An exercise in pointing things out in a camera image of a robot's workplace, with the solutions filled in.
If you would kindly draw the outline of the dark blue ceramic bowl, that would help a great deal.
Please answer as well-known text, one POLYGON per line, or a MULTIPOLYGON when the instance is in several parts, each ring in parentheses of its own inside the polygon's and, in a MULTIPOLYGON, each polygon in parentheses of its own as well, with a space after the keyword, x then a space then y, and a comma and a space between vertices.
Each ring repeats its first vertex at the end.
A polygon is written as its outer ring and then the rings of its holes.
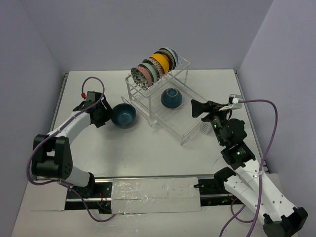
POLYGON ((120 128, 128 128, 134 124, 136 119, 136 109, 128 104, 121 103, 113 107, 114 116, 111 121, 120 128))

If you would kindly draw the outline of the beige bowl black rim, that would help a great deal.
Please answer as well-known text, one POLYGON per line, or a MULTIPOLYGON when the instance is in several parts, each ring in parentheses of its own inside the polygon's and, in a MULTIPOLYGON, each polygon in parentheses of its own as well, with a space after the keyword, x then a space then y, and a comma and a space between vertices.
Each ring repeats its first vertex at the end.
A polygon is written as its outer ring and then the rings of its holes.
POLYGON ((178 108, 183 101, 182 93, 176 88, 168 88, 161 94, 160 101, 167 108, 178 108))

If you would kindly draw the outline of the leaf patterned bowl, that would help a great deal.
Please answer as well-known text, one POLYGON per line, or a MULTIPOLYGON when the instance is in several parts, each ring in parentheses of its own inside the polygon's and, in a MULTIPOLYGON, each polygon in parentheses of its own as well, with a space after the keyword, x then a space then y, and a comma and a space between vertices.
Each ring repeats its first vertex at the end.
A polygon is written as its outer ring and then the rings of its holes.
POLYGON ((143 90, 148 89, 147 81, 145 76, 138 70, 137 67, 131 68, 131 75, 133 77, 134 82, 143 90))

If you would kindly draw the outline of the yellow bowl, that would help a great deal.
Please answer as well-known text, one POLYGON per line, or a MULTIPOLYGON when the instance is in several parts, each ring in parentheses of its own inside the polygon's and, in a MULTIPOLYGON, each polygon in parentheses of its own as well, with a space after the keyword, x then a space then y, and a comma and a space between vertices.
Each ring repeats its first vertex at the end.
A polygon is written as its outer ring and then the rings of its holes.
POLYGON ((155 59, 159 62, 159 64, 163 68, 164 74, 166 74, 169 71, 169 60, 164 54, 154 53, 150 56, 150 58, 155 59))

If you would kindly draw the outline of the pink patterned bowl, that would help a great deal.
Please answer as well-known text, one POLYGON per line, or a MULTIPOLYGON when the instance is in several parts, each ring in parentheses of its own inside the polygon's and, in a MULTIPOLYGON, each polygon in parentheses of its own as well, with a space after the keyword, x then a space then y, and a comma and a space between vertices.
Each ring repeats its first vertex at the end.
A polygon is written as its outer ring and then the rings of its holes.
POLYGON ((145 76, 148 87, 151 87, 153 84, 153 75, 150 70, 143 64, 139 64, 137 68, 145 76))

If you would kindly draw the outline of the light green ceramic bowl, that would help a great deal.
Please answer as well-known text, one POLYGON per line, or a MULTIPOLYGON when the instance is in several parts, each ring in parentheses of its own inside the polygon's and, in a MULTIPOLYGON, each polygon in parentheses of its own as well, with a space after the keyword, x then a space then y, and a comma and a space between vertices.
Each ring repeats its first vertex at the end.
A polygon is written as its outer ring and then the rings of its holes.
POLYGON ((152 82, 156 83, 158 81, 158 72, 156 70, 156 68, 154 67, 154 65, 152 63, 150 63, 148 60, 145 60, 142 65, 149 70, 149 72, 152 75, 152 82))

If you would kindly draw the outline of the red patterned white bowl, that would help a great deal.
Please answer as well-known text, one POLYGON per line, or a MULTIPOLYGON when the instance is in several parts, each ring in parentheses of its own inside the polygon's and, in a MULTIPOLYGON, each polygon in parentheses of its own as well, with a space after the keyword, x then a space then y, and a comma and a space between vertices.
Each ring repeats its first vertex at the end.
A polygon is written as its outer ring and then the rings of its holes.
POLYGON ((163 75, 164 75, 164 70, 163 67, 161 66, 161 64, 158 62, 158 60, 156 60, 155 58, 150 57, 148 59, 157 69, 158 71, 158 78, 160 79, 163 75))

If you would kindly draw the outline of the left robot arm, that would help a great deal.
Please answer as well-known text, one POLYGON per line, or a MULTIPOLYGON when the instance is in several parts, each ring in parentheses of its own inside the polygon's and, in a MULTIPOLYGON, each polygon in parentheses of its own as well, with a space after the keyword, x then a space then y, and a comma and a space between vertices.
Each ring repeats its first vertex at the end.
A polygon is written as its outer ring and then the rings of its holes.
POLYGON ((50 183, 59 181, 71 186, 84 198, 94 195, 94 175, 74 166, 71 143, 88 126, 99 128, 113 116, 113 109, 103 93, 87 92, 67 121, 47 135, 34 138, 28 176, 44 177, 50 183))

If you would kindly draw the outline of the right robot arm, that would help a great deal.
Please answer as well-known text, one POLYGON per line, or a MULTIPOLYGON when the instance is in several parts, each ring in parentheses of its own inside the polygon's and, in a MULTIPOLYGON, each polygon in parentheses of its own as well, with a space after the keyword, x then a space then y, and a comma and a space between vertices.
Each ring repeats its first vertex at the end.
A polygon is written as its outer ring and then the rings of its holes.
POLYGON ((231 118, 232 110, 242 107, 244 100, 231 96, 227 104, 213 101, 201 103, 191 100, 192 116, 209 122, 227 167, 214 174, 214 185, 197 184, 200 190, 228 192, 254 213, 252 221, 263 226, 268 237, 291 237, 302 229, 308 217, 303 207, 296 207, 276 187, 263 170, 263 160, 258 160, 248 148, 245 122, 231 118))

